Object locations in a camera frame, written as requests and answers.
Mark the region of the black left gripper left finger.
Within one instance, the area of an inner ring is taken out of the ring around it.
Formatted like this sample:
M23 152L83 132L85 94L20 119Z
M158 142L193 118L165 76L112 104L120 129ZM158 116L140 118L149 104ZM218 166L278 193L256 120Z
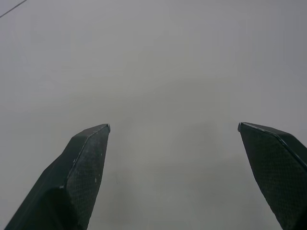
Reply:
M41 173L4 230L87 230L99 192L110 125L73 136Z

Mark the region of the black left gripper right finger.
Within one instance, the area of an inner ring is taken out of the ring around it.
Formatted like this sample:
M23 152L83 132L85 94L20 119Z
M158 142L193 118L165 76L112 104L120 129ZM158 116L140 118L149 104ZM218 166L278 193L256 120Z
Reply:
M238 125L253 176L283 230L307 230L307 147L293 135Z

